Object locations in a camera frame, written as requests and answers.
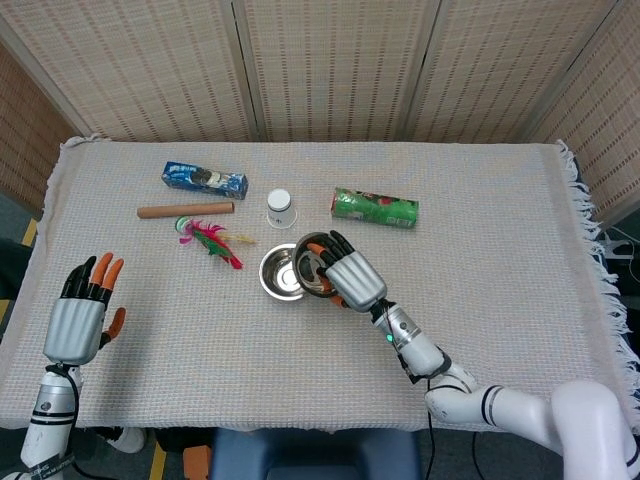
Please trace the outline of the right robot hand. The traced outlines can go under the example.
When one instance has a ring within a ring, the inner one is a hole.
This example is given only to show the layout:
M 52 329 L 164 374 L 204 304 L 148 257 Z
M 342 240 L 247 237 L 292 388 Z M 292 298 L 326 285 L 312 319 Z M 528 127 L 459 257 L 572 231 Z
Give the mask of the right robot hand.
M 338 231 L 312 235 L 302 243 L 303 251 L 320 260 L 313 272 L 322 292 L 336 305 L 359 313 L 389 305 L 387 285 L 364 255 Z

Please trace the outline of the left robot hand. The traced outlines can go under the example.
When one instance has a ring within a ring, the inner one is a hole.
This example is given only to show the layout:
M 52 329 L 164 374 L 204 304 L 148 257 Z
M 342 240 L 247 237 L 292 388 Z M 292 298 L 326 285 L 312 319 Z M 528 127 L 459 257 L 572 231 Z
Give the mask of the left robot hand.
M 120 334 L 126 309 L 115 310 L 109 326 L 104 325 L 107 309 L 122 259 L 111 252 L 89 257 L 67 276 L 59 299 L 51 311 L 43 353 L 53 363 L 81 366 Z

